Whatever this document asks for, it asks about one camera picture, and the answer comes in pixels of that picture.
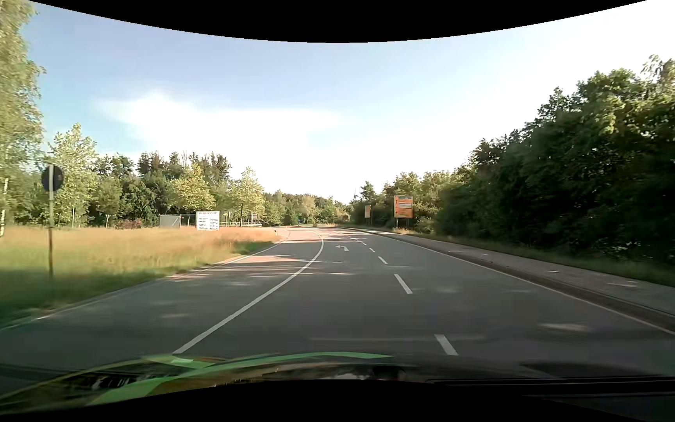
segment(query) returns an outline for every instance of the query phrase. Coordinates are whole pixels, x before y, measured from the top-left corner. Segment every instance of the asphalt road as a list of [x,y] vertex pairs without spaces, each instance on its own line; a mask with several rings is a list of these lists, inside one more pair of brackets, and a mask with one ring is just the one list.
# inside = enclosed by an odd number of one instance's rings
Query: asphalt road
[[672,333],[600,306],[384,236],[278,233],[254,256],[0,331],[0,393],[172,352],[373,351],[675,375]]

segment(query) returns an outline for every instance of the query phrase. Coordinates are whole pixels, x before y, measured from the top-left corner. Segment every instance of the blue sky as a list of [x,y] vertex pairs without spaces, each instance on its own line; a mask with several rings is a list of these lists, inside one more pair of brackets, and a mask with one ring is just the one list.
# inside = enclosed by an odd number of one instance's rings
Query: blue sky
[[675,55],[675,2],[393,43],[286,43],[154,28],[37,4],[23,35],[46,139],[101,153],[223,154],[267,191],[348,201],[364,180],[453,170],[595,71]]

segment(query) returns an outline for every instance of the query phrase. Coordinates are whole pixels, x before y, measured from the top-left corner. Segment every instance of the dry grass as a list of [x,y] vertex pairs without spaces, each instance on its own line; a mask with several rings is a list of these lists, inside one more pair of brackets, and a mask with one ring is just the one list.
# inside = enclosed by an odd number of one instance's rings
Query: dry grass
[[58,230],[50,283],[48,230],[8,228],[0,241],[0,320],[222,261],[276,240],[273,231],[239,227]]

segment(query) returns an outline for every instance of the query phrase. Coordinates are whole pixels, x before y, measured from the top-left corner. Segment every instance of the sidewalk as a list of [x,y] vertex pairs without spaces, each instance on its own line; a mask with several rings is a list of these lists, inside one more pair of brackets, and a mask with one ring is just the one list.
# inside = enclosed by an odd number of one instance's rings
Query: sidewalk
[[501,252],[488,251],[457,243],[442,242],[424,237],[396,234],[372,229],[358,229],[380,236],[393,237],[404,242],[424,246],[437,252],[515,275],[554,290],[578,296],[590,302],[616,309],[616,304],[634,304],[648,310],[660,311],[675,316],[675,288],[641,280],[627,279],[618,275],[597,273],[550,262],[537,261]]

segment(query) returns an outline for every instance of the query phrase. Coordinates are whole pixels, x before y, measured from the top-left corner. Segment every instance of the orange direction sign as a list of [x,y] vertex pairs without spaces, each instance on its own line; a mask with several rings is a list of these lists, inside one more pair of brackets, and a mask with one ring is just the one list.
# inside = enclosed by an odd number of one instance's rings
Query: orange direction sign
[[395,218],[413,218],[413,197],[395,195]]

